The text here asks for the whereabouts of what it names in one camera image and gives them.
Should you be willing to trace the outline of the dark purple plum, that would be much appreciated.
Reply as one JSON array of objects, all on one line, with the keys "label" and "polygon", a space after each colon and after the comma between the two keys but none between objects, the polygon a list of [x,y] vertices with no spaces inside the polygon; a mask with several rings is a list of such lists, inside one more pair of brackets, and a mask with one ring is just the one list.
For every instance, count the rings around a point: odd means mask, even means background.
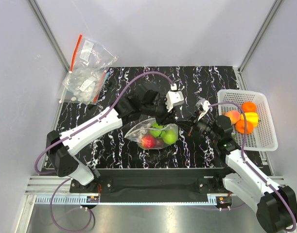
[{"label": "dark purple plum", "polygon": [[162,149],[162,148],[164,148],[164,141],[161,138],[156,138],[155,139],[154,148],[155,149]]}]

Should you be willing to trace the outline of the clear bag with white dots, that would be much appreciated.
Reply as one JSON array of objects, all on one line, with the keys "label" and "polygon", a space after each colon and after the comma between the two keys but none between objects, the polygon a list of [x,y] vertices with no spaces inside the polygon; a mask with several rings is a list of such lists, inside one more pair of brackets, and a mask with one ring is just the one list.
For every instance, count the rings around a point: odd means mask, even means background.
[{"label": "clear bag with white dots", "polygon": [[154,118],[149,118],[132,127],[124,137],[143,150],[160,150],[174,144],[178,135],[177,125],[159,125]]}]

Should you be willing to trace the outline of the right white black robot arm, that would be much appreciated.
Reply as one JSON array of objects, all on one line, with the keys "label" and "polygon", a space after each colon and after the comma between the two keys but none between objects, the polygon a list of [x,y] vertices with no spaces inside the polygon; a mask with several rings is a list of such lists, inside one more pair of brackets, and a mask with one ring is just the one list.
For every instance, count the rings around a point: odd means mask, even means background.
[{"label": "right white black robot arm", "polygon": [[282,187],[264,174],[245,154],[232,137],[233,127],[226,116],[218,116],[210,123],[194,115],[187,121],[189,135],[208,137],[218,158],[228,168],[225,175],[213,180],[218,192],[230,191],[238,196],[256,215],[267,233],[285,230],[292,232],[297,226],[297,198],[289,186]]}]

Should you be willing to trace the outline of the green apple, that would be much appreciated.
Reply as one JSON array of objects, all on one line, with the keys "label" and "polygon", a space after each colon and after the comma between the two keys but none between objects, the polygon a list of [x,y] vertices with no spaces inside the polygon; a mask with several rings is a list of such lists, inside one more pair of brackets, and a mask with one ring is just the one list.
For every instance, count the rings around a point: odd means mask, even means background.
[{"label": "green apple", "polygon": [[165,131],[162,135],[164,143],[172,145],[177,141],[177,133],[174,130]]}]

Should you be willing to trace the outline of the red yellow pomegranate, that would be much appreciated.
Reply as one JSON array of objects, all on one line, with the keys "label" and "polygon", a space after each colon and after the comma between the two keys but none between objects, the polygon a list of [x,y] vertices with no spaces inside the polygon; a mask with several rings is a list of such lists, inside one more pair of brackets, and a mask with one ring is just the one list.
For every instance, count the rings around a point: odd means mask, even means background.
[{"label": "red yellow pomegranate", "polygon": [[141,146],[145,149],[151,149],[155,146],[156,144],[156,140],[153,136],[151,135],[145,135],[142,139],[141,139]]}]

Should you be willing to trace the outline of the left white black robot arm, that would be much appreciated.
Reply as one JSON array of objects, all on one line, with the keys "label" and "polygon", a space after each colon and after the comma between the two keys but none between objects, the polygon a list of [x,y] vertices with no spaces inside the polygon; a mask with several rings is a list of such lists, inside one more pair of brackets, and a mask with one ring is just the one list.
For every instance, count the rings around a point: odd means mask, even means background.
[{"label": "left white black robot arm", "polygon": [[47,134],[45,152],[58,177],[70,177],[78,181],[87,192],[98,185],[96,174],[81,163],[76,154],[92,141],[104,134],[138,120],[141,115],[151,116],[159,125],[174,123],[174,107],[184,98],[180,91],[168,91],[157,98],[156,91],[132,91],[105,108],[97,116],[64,133],[51,131]]}]

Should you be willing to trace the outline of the green bell pepper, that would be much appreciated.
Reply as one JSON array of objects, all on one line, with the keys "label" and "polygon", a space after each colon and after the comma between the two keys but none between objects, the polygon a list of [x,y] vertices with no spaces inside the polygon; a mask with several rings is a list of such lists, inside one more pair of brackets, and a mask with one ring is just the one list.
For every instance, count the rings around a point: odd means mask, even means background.
[{"label": "green bell pepper", "polygon": [[158,125],[157,123],[152,124],[149,132],[154,138],[162,138],[162,135],[166,130],[164,130],[165,126]]}]

